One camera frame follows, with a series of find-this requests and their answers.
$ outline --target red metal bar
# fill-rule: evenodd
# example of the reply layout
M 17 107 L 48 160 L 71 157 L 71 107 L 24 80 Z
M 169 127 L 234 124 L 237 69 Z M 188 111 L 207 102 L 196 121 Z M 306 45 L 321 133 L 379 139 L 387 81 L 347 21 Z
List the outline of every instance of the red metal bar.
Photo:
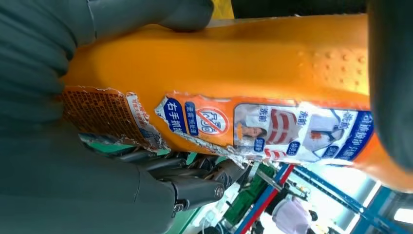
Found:
M 285 171 L 284 175 L 282 176 L 281 180 L 280 180 L 280 185 L 282 186 L 286 181 L 287 178 L 290 176 L 291 172 L 294 169 L 294 165 L 289 165 L 287 168 L 287 171 Z M 270 202 L 272 201 L 272 199 L 278 194 L 278 190 L 273 189 L 273 191 L 270 193 L 270 195 L 268 196 L 268 198 L 264 201 L 264 203 L 262 204 L 262 206 L 260 206 L 257 210 L 257 212 L 254 214 L 254 216 L 252 216 L 252 218 L 248 221 L 248 223 L 246 224 L 246 226 L 242 229 L 241 234 L 245 234 L 254 224 L 255 220 L 257 220 L 257 218 L 259 218 L 261 216 L 261 214 L 263 213 L 263 211 L 265 210 L 265 208 L 270 204 Z

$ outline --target gloved hand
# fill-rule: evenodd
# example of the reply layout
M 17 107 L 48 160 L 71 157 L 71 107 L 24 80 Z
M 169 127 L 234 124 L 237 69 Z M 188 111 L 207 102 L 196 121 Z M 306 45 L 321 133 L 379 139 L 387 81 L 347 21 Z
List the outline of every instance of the gloved hand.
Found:
M 175 191 L 93 154 L 55 101 L 77 47 L 149 23 L 204 28 L 210 0 L 0 1 L 0 233 L 158 234 Z

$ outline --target orange bottle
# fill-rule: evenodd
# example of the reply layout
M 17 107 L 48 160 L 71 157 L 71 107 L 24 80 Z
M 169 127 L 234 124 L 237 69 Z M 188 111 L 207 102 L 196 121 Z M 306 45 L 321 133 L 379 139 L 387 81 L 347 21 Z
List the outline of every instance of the orange bottle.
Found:
M 79 50 L 64 81 L 81 132 L 237 161 L 335 158 L 413 191 L 373 133 L 366 15 L 147 26 Z

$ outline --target peeling label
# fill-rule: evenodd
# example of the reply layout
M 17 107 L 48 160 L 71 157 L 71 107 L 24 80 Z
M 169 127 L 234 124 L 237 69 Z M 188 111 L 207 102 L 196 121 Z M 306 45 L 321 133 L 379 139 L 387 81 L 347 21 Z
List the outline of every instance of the peeling label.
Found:
M 129 108 L 131 109 L 135 123 L 145 140 L 150 144 L 152 150 L 166 149 L 167 146 L 161 138 L 161 134 L 149 123 L 149 115 L 145 112 L 138 96 L 134 93 L 127 93 Z
M 237 163 L 252 159 L 346 165 L 373 134 L 371 113 L 350 105 L 212 99 L 175 92 L 155 112 L 171 131 Z
M 72 122 L 87 142 L 130 144 L 150 151 L 168 149 L 134 93 L 67 86 L 60 99 L 65 103 L 64 119 Z

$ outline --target finger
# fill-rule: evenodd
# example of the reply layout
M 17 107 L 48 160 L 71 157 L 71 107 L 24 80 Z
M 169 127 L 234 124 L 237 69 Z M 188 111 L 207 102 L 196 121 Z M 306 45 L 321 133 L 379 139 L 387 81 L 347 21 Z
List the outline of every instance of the finger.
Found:
M 97 38 L 122 34 L 146 24 L 178 30 L 204 28 L 212 15 L 210 0 L 89 0 Z
M 214 11 L 211 0 L 182 0 L 178 8 L 159 24 L 175 31 L 196 31 L 208 25 Z

